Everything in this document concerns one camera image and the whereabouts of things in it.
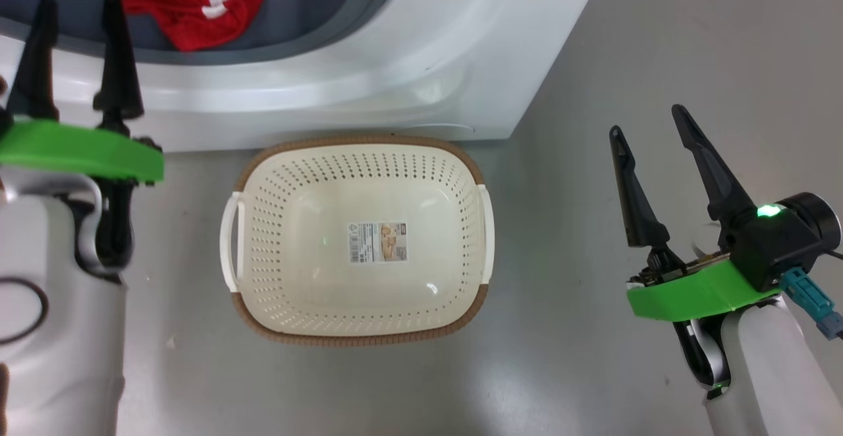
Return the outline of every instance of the basket handle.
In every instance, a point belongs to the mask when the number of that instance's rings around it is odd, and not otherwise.
[[[483,203],[483,230],[485,231],[485,264],[482,284],[489,284],[491,269],[495,265],[495,215],[491,211],[491,198],[485,184],[479,184],[479,198]]]
[[[235,192],[229,197],[223,212],[223,223],[219,228],[219,261],[223,266],[223,278],[231,292],[238,292],[237,282],[243,277],[243,244],[245,235],[246,205],[243,193]],[[231,261],[231,232],[234,228],[234,213],[237,213],[237,271]]]

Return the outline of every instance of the brown basket rim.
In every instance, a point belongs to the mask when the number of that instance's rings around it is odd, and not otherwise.
[[[258,153],[255,159],[251,160],[249,164],[243,169],[237,182],[234,184],[234,191],[243,192],[246,183],[252,173],[255,172],[258,166],[266,159],[275,156],[278,153],[286,153],[286,151],[296,151],[299,149],[321,148],[321,147],[335,147],[343,145],[407,145],[416,147],[430,147],[439,148],[447,151],[458,157],[464,164],[466,164],[469,172],[472,173],[476,184],[484,184],[483,175],[479,171],[474,160],[461,148],[434,138],[424,138],[421,136],[395,136],[395,135],[366,135],[366,136],[330,136],[327,138],[313,138],[310,140],[300,140],[297,142],[287,142],[277,145],[275,147],[266,148]]]
[[[258,336],[264,337],[274,342],[282,342],[285,344],[298,344],[303,346],[328,346],[328,347],[357,347],[357,346],[375,346],[379,344],[397,344],[401,342],[415,342],[425,341],[427,339],[435,339],[437,337],[448,336],[472,321],[477,315],[479,309],[483,306],[485,296],[489,292],[488,284],[481,284],[477,289],[472,305],[469,309],[460,316],[460,319],[455,320],[451,324],[438,327],[436,329],[428,329],[426,331],[404,332],[400,334],[385,334],[383,336],[361,336],[361,337],[326,337],[326,336],[304,336],[301,334],[288,334],[286,332],[272,331],[266,328],[251,315],[246,307],[243,297],[239,292],[232,292],[231,299],[234,301],[234,308],[237,314],[244,320],[251,330],[255,331]]]
[[[447,151],[458,157],[464,164],[466,164],[469,172],[472,173],[476,184],[484,184],[483,175],[474,160],[461,148],[454,144],[437,140],[434,138],[424,138],[421,136],[395,136],[395,135],[361,135],[361,136],[332,136],[327,138],[314,138],[309,140],[301,140],[297,142],[287,142],[277,145],[275,147],[266,148],[261,151],[255,159],[251,160],[249,164],[243,169],[237,183],[234,185],[234,191],[242,192],[249,181],[250,176],[261,163],[269,157],[275,156],[278,153],[285,153],[286,151],[295,151],[308,148],[333,147],[339,145],[358,145],[358,144],[391,144],[391,145],[409,145],[439,148]],[[246,307],[243,296],[239,292],[232,292],[231,298],[234,302],[234,308],[240,318],[255,331],[258,336],[264,337],[274,342],[282,342],[285,344],[298,344],[310,346],[334,346],[334,347],[351,347],[351,346],[373,346],[379,344],[394,344],[400,342],[415,342],[424,341],[427,339],[434,339],[443,337],[452,332],[456,332],[466,326],[472,320],[479,309],[483,306],[485,297],[489,291],[488,284],[481,284],[477,288],[477,295],[475,296],[472,305],[460,316],[460,319],[455,320],[451,324],[438,327],[436,329],[428,329],[426,331],[404,332],[399,334],[388,334],[383,336],[362,336],[362,337],[325,337],[325,336],[304,336],[299,334],[289,334],[286,332],[272,331],[266,328]]]

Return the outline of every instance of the washing machine door opening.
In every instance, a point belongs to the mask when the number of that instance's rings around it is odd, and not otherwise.
[[[276,61],[344,39],[367,24],[387,0],[264,0],[240,37],[197,52],[180,52],[151,15],[130,15],[136,61],[147,64],[223,66]],[[0,34],[25,39],[39,0],[0,0]],[[64,51],[102,56],[103,0],[57,0]]]

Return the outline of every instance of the white washing machine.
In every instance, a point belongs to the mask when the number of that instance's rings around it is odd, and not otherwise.
[[[94,126],[101,0],[58,0],[61,121]],[[0,0],[11,80],[38,0]],[[265,0],[241,39],[175,51],[130,16],[146,115],[165,151],[262,148],[326,132],[506,138],[587,0]]]

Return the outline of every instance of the laundry basket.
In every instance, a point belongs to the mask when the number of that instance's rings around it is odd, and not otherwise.
[[[240,176],[220,229],[223,277],[246,324],[321,346],[457,331],[483,304],[494,251],[476,164],[448,142],[407,136],[265,150]]]

